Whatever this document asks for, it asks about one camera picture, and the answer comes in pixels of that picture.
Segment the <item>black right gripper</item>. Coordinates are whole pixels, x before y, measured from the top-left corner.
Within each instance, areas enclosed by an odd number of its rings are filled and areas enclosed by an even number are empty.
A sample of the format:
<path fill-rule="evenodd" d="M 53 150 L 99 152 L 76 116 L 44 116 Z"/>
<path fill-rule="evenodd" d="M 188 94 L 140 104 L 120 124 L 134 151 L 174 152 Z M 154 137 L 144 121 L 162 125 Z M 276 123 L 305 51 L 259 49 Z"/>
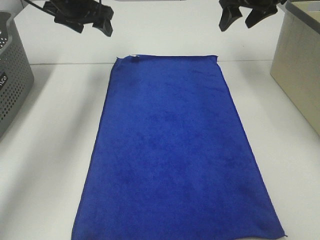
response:
<path fill-rule="evenodd" d="M 277 13 L 277 0 L 220 0 L 220 6 L 223 8 L 219 22 L 219 28 L 225 32 L 232 23 L 242 17 L 239 7 L 252 9 L 245 20 L 248 28 Z"/>

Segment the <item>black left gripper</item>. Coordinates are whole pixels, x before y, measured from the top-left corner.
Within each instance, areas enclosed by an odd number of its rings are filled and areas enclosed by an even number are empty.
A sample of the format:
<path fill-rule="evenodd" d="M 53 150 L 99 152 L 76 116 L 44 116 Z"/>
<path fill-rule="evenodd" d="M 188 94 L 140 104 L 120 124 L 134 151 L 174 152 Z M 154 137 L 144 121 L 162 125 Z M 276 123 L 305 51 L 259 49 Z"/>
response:
<path fill-rule="evenodd" d="M 44 3 L 43 8 L 55 15 L 55 23 L 64 25 L 77 33 L 82 33 L 84 29 L 81 23 L 94 22 L 93 28 L 100 30 L 107 37 L 112 36 L 113 27 L 110 20 L 113 18 L 114 11 L 110 6 L 103 5 L 101 2 L 96 0 L 48 0 Z"/>

